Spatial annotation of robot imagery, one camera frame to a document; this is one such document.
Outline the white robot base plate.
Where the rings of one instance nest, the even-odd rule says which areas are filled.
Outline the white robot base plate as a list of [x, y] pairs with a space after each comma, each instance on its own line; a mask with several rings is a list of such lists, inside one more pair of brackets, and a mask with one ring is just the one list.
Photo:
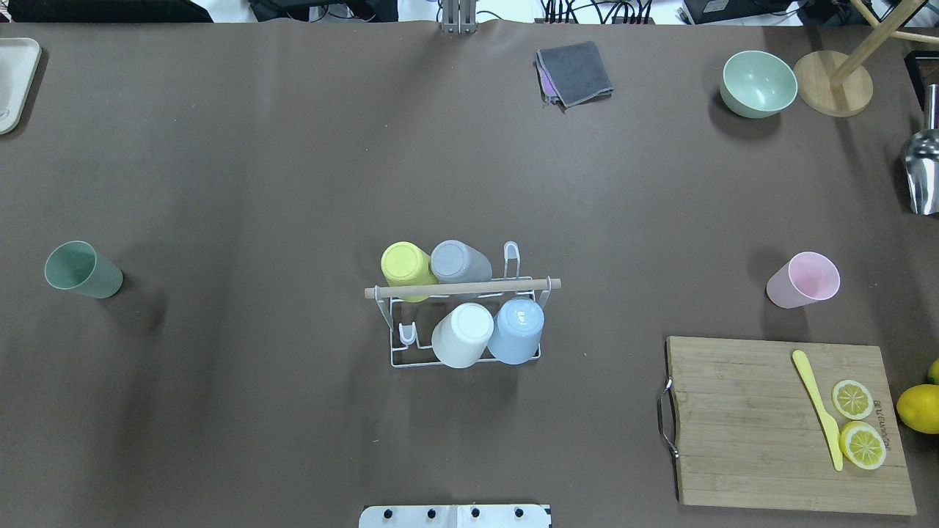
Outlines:
[[551, 527], [549, 505], [373, 505], [359, 527]]

